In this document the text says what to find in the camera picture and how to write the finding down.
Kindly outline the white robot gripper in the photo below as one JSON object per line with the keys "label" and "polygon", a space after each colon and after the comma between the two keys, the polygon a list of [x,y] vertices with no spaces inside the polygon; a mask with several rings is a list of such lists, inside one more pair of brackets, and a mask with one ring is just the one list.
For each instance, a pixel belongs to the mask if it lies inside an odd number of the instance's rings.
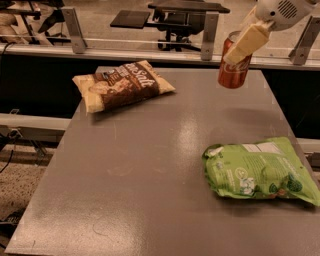
{"label": "white robot gripper", "polygon": [[227,50],[223,60],[236,65],[253,54],[269,41],[271,23],[272,31],[282,31],[293,27],[309,15],[320,0],[257,0],[241,22],[240,35]]}

